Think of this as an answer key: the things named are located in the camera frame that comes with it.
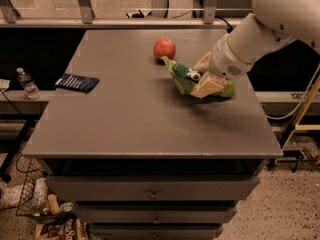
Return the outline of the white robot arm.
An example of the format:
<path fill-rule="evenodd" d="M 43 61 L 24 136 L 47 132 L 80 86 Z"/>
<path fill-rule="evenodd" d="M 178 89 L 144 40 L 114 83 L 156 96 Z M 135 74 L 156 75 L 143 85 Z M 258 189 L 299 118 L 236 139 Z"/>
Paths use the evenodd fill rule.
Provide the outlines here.
<path fill-rule="evenodd" d="M 191 95 L 227 89 L 263 56 L 300 40 L 320 54 L 320 0 L 252 0 L 253 11 L 193 67 L 202 74 Z"/>

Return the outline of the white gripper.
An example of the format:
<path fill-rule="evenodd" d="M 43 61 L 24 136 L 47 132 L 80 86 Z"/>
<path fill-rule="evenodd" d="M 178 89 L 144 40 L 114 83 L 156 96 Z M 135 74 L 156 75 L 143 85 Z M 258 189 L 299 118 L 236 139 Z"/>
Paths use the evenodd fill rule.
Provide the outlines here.
<path fill-rule="evenodd" d="M 228 80 L 239 79 L 247 74 L 252 67 L 252 64 L 242 62 L 232 52 L 228 44 L 228 34 L 225 34 L 213 46 L 211 53 L 207 52 L 193 66 L 195 71 L 204 74 L 192 89 L 191 95 L 197 98 L 204 98 L 226 90 L 229 87 Z"/>

